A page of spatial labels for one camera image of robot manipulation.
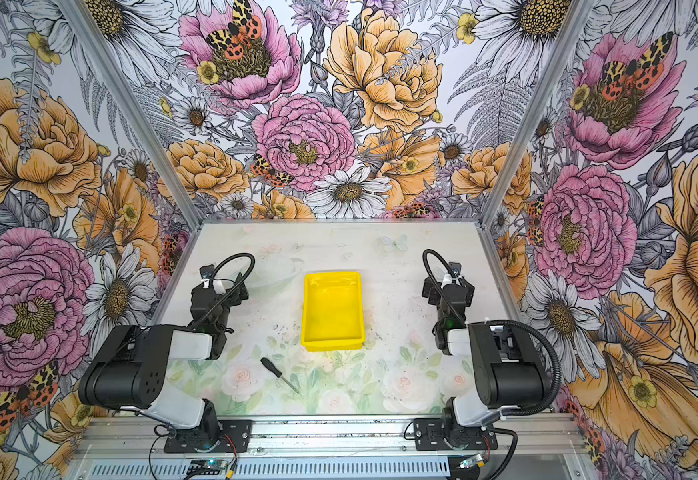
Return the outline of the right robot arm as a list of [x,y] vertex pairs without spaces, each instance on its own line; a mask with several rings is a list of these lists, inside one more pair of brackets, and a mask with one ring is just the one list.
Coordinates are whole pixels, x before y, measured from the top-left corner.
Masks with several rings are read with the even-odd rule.
[[561,386],[559,360],[541,333],[514,320],[468,322],[475,287],[449,263],[438,278],[427,259],[422,296],[437,309],[432,328],[441,353],[464,359],[473,383],[446,401],[439,420],[413,422],[419,451],[498,447],[494,425],[510,416],[535,415],[548,408]]

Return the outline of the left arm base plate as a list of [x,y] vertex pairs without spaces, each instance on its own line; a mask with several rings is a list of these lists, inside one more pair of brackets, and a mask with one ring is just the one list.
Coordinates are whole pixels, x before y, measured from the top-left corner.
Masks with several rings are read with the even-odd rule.
[[252,420],[218,420],[215,426],[178,430],[164,446],[168,454],[246,453],[252,437]]

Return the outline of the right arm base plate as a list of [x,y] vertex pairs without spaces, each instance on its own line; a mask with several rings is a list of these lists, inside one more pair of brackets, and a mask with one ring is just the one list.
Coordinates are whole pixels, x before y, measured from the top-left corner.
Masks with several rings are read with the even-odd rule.
[[418,451],[496,450],[496,436],[478,427],[463,427],[443,418],[416,418],[412,436]]

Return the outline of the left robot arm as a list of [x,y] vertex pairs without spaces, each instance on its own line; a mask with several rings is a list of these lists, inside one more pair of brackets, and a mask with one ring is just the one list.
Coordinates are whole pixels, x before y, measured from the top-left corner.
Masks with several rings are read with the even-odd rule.
[[213,402],[193,397],[167,379],[174,360],[215,361],[233,330],[231,308],[249,298],[245,281],[255,257],[234,254],[217,266],[201,268],[201,283],[191,292],[186,325],[118,326],[108,334],[80,380],[78,395],[88,406],[134,412],[165,426],[182,448],[211,451],[233,448]]

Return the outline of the black handled screwdriver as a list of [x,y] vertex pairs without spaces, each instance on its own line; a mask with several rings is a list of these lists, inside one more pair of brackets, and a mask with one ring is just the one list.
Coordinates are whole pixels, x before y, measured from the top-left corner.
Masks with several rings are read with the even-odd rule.
[[268,372],[272,373],[278,380],[282,381],[293,392],[295,392],[296,394],[300,393],[300,390],[284,376],[283,372],[280,369],[278,369],[277,366],[269,358],[262,357],[260,359],[260,362]]

